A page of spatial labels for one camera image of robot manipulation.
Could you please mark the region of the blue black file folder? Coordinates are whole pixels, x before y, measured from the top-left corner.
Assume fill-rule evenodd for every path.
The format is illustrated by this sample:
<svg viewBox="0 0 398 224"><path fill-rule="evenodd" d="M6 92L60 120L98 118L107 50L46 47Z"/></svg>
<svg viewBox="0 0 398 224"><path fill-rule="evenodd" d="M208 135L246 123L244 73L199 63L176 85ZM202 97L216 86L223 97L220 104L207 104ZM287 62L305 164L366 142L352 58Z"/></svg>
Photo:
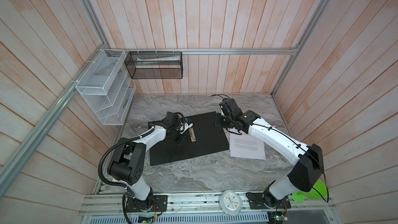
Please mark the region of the blue black file folder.
<svg viewBox="0 0 398 224"><path fill-rule="evenodd" d="M150 165L157 166L229 150L224 129L215 126L216 115L216 112L209 112L190 116L195 141L191 140L189 131L183 134L181 142L167 136L150 148Z"/></svg>

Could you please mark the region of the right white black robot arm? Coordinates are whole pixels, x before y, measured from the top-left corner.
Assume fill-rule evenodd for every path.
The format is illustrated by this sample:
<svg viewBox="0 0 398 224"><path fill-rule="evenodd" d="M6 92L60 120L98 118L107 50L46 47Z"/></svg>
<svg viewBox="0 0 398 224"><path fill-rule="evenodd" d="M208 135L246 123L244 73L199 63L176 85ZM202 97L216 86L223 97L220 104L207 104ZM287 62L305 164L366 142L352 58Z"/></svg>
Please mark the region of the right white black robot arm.
<svg viewBox="0 0 398 224"><path fill-rule="evenodd" d="M322 149L318 145L309 146L287 136L252 111L237 117L218 113L215 125L260 139L293 165L287 175L264 190L262 198L268 208L278 207L281 200L297 191L310 192L324 172Z"/></svg>

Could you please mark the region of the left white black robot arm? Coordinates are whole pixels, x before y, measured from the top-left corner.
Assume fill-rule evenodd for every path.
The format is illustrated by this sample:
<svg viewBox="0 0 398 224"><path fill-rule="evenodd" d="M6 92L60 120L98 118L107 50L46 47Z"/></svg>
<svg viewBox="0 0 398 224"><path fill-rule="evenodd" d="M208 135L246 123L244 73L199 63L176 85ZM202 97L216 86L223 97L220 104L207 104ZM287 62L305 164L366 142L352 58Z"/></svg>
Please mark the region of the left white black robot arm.
<svg viewBox="0 0 398 224"><path fill-rule="evenodd" d="M164 119L152 124L146 132L129 139L121 138L106 151L98 164L98 176L107 185L124 188L143 209L151 208L153 190L142 178L146 151L165 138L183 140L191 127L190 118L167 112Z"/></svg>

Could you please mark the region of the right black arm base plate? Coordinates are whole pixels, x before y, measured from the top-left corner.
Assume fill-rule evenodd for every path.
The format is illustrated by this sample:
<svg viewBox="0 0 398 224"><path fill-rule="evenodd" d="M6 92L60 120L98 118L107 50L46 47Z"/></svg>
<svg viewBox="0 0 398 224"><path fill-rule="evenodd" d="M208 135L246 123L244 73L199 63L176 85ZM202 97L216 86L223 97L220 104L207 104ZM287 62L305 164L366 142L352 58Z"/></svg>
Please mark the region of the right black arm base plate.
<svg viewBox="0 0 398 224"><path fill-rule="evenodd" d="M276 209L276 207L278 207L278 209L290 209L292 207L288 197L285 197L282 200L276 200L273 203L274 207L266 205L263 193L247 192L246 197L251 209Z"/></svg>

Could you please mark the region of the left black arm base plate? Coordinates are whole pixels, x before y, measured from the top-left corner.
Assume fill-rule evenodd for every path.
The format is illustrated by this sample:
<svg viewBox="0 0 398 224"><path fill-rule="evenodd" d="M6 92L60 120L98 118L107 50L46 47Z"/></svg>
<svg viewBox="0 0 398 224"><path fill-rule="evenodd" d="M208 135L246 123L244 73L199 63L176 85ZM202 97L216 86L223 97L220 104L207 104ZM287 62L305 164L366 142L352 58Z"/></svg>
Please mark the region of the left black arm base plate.
<svg viewBox="0 0 398 224"><path fill-rule="evenodd" d="M146 202L127 197L125 200L125 210L127 213L134 212L165 212L167 210L168 195L149 196Z"/></svg>

